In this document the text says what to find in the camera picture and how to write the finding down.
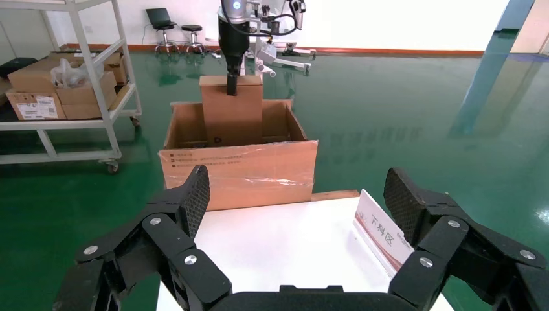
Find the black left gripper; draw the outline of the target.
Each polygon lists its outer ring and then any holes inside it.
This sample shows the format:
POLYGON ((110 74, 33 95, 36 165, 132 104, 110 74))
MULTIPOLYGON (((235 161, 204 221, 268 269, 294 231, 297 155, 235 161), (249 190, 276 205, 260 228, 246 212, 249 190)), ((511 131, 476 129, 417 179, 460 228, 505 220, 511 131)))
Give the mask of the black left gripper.
POLYGON ((250 23, 232 23, 231 25, 221 17, 218 18, 219 46, 225 55, 227 63, 227 94, 237 95, 237 81, 245 52, 249 48, 248 32, 250 23))

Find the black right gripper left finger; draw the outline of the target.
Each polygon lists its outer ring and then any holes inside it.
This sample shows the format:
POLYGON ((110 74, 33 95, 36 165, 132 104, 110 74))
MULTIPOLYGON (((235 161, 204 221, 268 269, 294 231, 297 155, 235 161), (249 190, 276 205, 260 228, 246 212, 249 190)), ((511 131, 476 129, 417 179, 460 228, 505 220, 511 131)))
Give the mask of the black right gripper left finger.
POLYGON ((208 170, 198 165, 182 185, 78 250, 52 309, 120 310, 121 299, 153 274, 183 310, 212 309, 232 285, 194 241, 209 201, 208 170))

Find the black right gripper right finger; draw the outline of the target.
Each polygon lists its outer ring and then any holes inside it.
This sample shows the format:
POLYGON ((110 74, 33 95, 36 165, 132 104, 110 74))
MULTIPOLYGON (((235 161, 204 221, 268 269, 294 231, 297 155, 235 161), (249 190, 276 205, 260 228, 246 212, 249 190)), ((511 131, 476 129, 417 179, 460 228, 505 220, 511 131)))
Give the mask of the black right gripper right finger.
POLYGON ((412 254, 389 293, 428 310, 448 278, 464 281, 494 310, 547 310, 548 268, 536 250, 474 221, 446 193, 423 189, 400 168, 383 197, 412 254))

